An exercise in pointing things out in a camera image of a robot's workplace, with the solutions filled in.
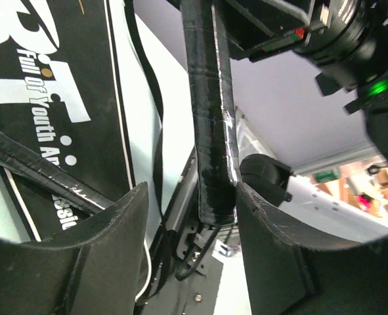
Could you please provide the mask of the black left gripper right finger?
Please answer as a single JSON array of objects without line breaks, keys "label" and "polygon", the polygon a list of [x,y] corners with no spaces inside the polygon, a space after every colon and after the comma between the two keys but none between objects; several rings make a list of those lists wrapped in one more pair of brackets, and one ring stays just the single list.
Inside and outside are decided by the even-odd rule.
[{"label": "black left gripper right finger", "polygon": [[253,314],[388,314],[388,235],[357,242],[322,232],[236,191]]}]

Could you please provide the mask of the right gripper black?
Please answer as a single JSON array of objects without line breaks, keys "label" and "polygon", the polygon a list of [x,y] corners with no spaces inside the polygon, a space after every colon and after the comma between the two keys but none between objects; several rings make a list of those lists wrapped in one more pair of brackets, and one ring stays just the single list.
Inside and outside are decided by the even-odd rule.
[{"label": "right gripper black", "polygon": [[388,1],[223,1],[223,12],[231,58],[291,51],[319,70],[322,95],[388,72]]}]

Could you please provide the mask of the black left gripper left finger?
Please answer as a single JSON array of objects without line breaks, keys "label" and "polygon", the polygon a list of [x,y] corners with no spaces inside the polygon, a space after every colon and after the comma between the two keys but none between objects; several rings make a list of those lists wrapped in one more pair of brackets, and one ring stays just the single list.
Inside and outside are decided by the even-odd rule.
[{"label": "black left gripper left finger", "polygon": [[131,314],[148,185],[41,242],[0,238],[0,314]]}]

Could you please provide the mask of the white racket with black handle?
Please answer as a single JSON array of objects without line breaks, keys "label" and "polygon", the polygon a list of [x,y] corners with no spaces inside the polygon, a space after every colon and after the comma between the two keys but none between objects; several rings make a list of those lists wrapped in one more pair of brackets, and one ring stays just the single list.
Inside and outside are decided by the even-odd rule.
[{"label": "white racket with black handle", "polygon": [[0,166],[64,198],[88,215],[95,215],[114,204],[100,192],[1,132]]}]

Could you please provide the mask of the black racket bag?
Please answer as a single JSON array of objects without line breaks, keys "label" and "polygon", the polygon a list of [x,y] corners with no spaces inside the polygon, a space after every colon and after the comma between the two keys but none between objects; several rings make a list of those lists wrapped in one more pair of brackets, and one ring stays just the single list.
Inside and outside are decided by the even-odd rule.
[{"label": "black racket bag", "polygon": [[154,105],[123,1],[0,1],[0,132],[110,200],[152,184]]}]

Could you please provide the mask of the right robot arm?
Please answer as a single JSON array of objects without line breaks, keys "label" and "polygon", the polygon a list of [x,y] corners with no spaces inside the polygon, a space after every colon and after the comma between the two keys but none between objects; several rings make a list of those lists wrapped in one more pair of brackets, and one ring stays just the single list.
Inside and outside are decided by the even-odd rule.
[{"label": "right robot arm", "polygon": [[[355,92],[348,114],[365,115],[369,137],[388,165],[388,1],[225,1],[231,57],[259,62],[292,53],[318,71],[321,96]],[[240,162],[243,181],[269,203],[315,228],[340,238],[366,242],[388,234],[388,220],[335,199],[316,187],[347,179],[351,189],[382,200],[357,175],[372,167],[313,164],[311,179],[264,154]]]}]

